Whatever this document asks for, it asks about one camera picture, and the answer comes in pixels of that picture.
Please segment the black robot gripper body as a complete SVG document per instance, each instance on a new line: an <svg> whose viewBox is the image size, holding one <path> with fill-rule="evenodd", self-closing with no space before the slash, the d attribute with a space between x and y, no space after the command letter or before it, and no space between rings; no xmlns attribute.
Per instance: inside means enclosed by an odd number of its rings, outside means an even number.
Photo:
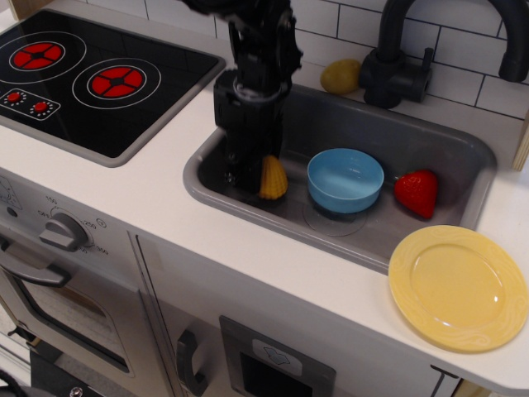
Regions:
<svg viewBox="0 0 529 397"><path fill-rule="evenodd" d="M228 69L214 84L215 122L226 135L225 158L243 164L267 155L279 155L283 140L283 105L292 86L282 84L265 96L237 81Z"/></svg>

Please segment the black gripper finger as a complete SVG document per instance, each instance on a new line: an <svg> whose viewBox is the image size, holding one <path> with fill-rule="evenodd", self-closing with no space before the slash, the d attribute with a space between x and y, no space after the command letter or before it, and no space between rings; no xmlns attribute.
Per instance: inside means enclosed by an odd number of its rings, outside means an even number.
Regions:
<svg viewBox="0 0 529 397"><path fill-rule="evenodd" d="M235 152L229 152L225 161L224 179L229 185L245 190L249 194L257 194L260 191L262 155L241 158Z"/></svg>

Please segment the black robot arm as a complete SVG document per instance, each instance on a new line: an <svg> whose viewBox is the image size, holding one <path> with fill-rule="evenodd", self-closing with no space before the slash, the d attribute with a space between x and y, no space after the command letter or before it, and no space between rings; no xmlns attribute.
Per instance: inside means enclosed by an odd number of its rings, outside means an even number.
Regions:
<svg viewBox="0 0 529 397"><path fill-rule="evenodd" d="M214 84L214 114L225 134L225 179L262 199L288 190L279 160L284 100L301 67L296 19L288 1L188 1L187 6L228 25L233 69Z"/></svg>

